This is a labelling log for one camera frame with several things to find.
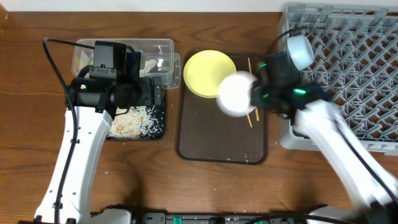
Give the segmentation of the wooden chopstick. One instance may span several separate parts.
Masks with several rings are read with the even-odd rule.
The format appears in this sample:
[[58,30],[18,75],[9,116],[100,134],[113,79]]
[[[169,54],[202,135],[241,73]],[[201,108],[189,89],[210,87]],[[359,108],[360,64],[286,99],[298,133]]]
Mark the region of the wooden chopstick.
[[[251,67],[251,60],[250,60],[250,58],[248,58],[248,67],[249,67],[249,73],[252,75],[253,73],[252,73],[252,67]],[[260,119],[259,119],[259,111],[258,111],[258,108],[257,108],[257,107],[255,107],[255,114],[256,114],[256,120],[257,120],[257,121],[260,121]]]
[[248,119],[248,122],[249,122],[250,128],[252,128],[252,122],[251,122],[251,118],[250,118],[250,115],[249,115],[249,113],[246,113],[246,117],[247,117],[247,119]]

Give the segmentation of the white tissue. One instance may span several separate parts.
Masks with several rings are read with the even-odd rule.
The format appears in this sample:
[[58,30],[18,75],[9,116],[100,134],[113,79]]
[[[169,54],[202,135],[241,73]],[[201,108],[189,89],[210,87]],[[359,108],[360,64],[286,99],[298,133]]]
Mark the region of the white tissue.
[[155,59],[150,59],[148,61],[145,61],[144,68],[140,69],[139,73],[140,75],[146,75],[156,66],[157,66],[157,61]]

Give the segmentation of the white pink bowl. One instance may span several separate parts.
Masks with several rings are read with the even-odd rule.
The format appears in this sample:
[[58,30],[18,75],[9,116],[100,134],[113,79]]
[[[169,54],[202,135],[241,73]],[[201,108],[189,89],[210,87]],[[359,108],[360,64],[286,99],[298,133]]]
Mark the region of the white pink bowl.
[[250,113],[251,88],[257,78],[249,72],[237,71],[228,75],[219,85],[216,103],[220,110],[232,117],[242,117]]

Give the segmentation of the yellow plate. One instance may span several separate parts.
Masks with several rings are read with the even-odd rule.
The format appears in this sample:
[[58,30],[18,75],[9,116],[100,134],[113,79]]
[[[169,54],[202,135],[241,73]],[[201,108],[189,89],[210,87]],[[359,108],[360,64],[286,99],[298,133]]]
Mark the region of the yellow plate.
[[225,53],[202,50],[187,60],[183,79],[194,94],[204,98],[216,98],[220,83],[236,71],[234,62]]

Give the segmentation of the light blue bowl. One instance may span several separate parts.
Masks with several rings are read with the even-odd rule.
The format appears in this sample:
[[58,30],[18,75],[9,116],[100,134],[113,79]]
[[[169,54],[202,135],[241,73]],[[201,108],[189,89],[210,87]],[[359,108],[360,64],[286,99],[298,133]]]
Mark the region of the light blue bowl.
[[314,61],[312,46],[304,35],[289,37],[287,39],[287,49],[298,71],[307,68]]

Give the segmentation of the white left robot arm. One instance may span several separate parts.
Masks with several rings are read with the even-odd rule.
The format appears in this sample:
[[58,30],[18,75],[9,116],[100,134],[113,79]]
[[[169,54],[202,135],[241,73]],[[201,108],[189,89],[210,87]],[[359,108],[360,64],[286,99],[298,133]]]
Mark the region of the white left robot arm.
[[116,113],[115,97],[147,90],[162,101],[159,77],[137,82],[76,77],[67,87],[65,130],[57,163],[34,223],[131,223],[133,212],[122,205],[91,215],[91,192],[101,150]]

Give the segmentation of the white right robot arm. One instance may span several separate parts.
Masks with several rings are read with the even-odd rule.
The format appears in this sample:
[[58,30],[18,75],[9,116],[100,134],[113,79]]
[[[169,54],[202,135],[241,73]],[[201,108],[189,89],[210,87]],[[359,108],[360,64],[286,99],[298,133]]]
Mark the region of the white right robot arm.
[[397,179],[364,148],[336,105],[316,83],[272,86],[255,82],[251,104],[286,114],[319,148],[343,183],[354,212],[329,207],[307,214],[266,215],[263,220],[304,223],[397,223]]

